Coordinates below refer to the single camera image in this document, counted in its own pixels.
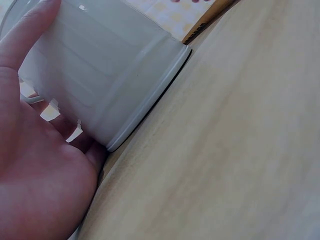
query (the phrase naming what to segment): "white ceramic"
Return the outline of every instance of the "white ceramic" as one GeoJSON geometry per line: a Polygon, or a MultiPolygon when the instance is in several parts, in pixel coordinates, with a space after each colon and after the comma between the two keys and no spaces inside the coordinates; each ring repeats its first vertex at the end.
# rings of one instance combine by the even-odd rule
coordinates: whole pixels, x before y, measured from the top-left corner
{"type": "MultiPolygon", "coordinates": [[[[0,36],[38,2],[14,1],[0,36]]],[[[122,0],[63,0],[57,19],[29,52],[19,76],[112,152],[189,53],[186,45],[122,0]]]]}

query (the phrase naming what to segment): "white cup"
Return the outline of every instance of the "white cup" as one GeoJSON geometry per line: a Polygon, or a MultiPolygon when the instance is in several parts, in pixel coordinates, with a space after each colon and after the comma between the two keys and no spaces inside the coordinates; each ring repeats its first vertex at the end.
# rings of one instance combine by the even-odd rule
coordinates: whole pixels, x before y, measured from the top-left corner
{"type": "MultiPolygon", "coordinates": [[[[39,0],[15,0],[1,38],[39,0]]],[[[122,0],[63,0],[19,76],[69,120],[117,149],[187,59],[190,49],[122,0]]],[[[28,99],[32,104],[41,98],[28,99]]]]}

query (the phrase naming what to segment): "white mug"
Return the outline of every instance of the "white mug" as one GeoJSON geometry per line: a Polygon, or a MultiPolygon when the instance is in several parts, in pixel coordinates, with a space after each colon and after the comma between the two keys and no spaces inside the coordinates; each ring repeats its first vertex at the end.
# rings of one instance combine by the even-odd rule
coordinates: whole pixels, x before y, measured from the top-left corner
{"type": "MultiPolygon", "coordinates": [[[[1,38],[39,0],[15,0],[1,38]]],[[[122,0],[63,0],[55,22],[25,58],[19,76],[42,99],[105,145],[117,149],[190,54],[122,0]]]]}

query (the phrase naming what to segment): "finger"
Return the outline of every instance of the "finger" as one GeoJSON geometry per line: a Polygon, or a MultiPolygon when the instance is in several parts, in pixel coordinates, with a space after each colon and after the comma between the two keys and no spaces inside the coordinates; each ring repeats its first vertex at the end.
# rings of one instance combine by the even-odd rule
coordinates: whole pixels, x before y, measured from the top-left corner
{"type": "Polygon", "coordinates": [[[61,0],[41,0],[0,42],[0,67],[20,68],[31,47],[54,21],[61,0]]]}
{"type": "Polygon", "coordinates": [[[86,153],[93,143],[94,140],[87,134],[82,132],[79,136],[77,136],[73,141],[70,142],[70,145],[81,150],[83,153],[86,153]]]}
{"type": "MultiPolygon", "coordinates": [[[[38,96],[38,94],[34,93],[32,95],[29,96],[29,98],[33,98],[38,96]]],[[[47,103],[46,101],[40,101],[34,104],[31,104],[31,107],[39,114],[41,114],[47,107],[48,107],[49,103],[47,103]]]]}
{"type": "Polygon", "coordinates": [[[66,140],[68,139],[76,130],[77,126],[71,123],[63,115],[57,116],[55,119],[51,120],[51,123],[55,129],[62,135],[66,140]]]}
{"type": "Polygon", "coordinates": [[[94,166],[96,172],[99,173],[101,168],[105,164],[108,156],[108,151],[105,146],[102,146],[95,141],[85,155],[94,166]]]}

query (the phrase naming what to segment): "wood grain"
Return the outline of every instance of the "wood grain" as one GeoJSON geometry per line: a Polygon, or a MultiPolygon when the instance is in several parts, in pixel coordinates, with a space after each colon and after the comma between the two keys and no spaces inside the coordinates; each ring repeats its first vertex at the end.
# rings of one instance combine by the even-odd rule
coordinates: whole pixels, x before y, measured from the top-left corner
{"type": "Polygon", "coordinates": [[[320,1],[242,0],[105,176],[80,240],[320,238],[320,1]]]}

